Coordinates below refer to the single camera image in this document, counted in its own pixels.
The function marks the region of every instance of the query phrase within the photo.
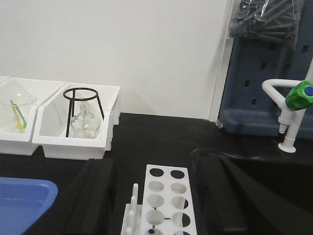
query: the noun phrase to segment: lab faucet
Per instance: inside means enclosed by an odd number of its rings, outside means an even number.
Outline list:
[[[282,110],[278,118],[279,133],[285,133],[284,142],[278,144],[279,149],[287,153],[296,151],[293,146],[306,108],[313,104],[313,60],[306,79],[303,81],[287,79],[269,79],[262,83],[262,89]],[[292,88],[286,98],[274,87]]]

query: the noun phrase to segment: glass flask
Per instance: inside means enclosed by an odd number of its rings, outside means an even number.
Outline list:
[[[71,137],[94,139],[99,133],[101,119],[90,111],[87,101],[80,102],[80,112],[70,120]]]

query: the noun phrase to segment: black sink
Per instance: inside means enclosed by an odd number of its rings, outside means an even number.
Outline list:
[[[193,163],[208,234],[313,235],[313,161],[198,151]]]

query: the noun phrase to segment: sink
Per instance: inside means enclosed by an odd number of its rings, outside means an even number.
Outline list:
[[[0,177],[0,234],[21,235],[51,207],[57,194],[51,181]]]
[[[202,219],[211,233],[313,234],[313,161],[205,151],[193,162]]]

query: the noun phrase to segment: white storage bin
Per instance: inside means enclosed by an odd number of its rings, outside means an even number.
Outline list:
[[[38,106],[50,98],[65,82],[11,77],[0,83],[0,153],[32,155],[38,145],[31,142]],[[34,97],[32,103],[19,103],[21,97]],[[25,129],[17,128],[14,102],[27,122]]]
[[[99,134],[95,139],[66,137],[69,100],[63,92],[77,87],[87,87],[98,91],[104,112]],[[33,143],[43,146],[47,158],[87,160],[101,159],[106,150],[111,149],[113,126],[118,124],[120,87],[80,83],[66,83],[54,96],[43,104],[37,115]],[[90,97],[90,91],[77,90],[76,98]],[[96,99],[90,100],[91,111],[101,117]],[[75,101],[74,115],[80,111],[79,101]]]
[[[0,83],[4,82],[8,78],[10,78],[10,77],[8,77],[8,76],[0,76]]]

